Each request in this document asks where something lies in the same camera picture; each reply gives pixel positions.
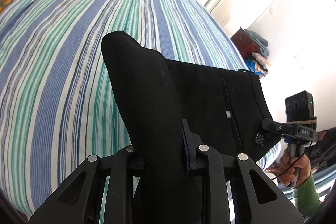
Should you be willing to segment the person's right hand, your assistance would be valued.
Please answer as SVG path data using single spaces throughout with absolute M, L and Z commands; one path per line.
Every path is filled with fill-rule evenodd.
M 277 177 L 284 186 L 289 186 L 291 182 L 296 181 L 295 187 L 306 182 L 311 176 L 311 164 L 306 155 L 297 160 L 291 158 L 288 149 L 284 150 L 280 158 L 280 168 Z

